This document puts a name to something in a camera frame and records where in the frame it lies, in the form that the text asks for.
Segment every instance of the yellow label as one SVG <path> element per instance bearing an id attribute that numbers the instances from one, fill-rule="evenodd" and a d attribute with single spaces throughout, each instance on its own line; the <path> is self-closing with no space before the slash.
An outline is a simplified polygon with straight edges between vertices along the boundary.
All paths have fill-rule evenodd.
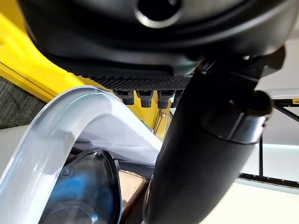
<path id="1" fill-rule="evenodd" d="M 298 99 L 293 99 L 293 104 L 299 104 L 299 98 Z"/>

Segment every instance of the black cylindrical tube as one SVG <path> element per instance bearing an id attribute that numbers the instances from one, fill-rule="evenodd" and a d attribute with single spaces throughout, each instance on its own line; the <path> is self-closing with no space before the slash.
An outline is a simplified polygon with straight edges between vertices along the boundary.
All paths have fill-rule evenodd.
<path id="1" fill-rule="evenodd" d="M 145 199 L 147 224 L 201 222 L 259 138 L 270 98 L 215 79 L 196 74 L 178 104 Z"/>

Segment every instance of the gray carpet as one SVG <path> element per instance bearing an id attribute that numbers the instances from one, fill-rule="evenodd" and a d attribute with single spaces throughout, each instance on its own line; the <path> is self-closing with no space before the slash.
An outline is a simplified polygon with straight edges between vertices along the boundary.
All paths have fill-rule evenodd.
<path id="1" fill-rule="evenodd" d="M 45 102 L 0 77 L 0 129 L 28 125 Z"/>

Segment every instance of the clear plastic tube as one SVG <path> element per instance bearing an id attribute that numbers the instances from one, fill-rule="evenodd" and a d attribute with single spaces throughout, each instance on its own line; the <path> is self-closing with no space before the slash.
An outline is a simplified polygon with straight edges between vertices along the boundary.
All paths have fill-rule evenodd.
<path id="1" fill-rule="evenodd" d="M 147 135 L 144 145 L 148 144 L 155 159 L 161 142 L 118 98 L 92 86 L 67 91 L 38 113 L 5 168 L 0 178 L 0 223 L 39 222 L 76 139 L 101 117 L 111 117 L 141 136 Z M 98 126 L 103 128 L 109 132 L 108 127 Z"/>

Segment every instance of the yellow surface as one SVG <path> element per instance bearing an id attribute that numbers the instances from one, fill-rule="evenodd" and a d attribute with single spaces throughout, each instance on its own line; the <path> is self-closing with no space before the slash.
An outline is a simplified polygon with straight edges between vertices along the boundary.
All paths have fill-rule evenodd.
<path id="1" fill-rule="evenodd" d="M 49 102 L 57 94 L 81 85 L 98 83 L 73 75 L 45 58 L 26 34 L 24 21 L 15 0 L 0 0 L 0 75 L 40 99 Z M 153 128 L 157 114 L 157 93 L 152 107 L 141 108 L 135 93 L 135 105 L 131 111 L 149 127 Z M 163 140 L 169 115 L 161 121 L 156 136 Z"/>
<path id="2" fill-rule="evenodd" d="M 293 104 L 299 104 L 299 99 L 293 99 Z"/>

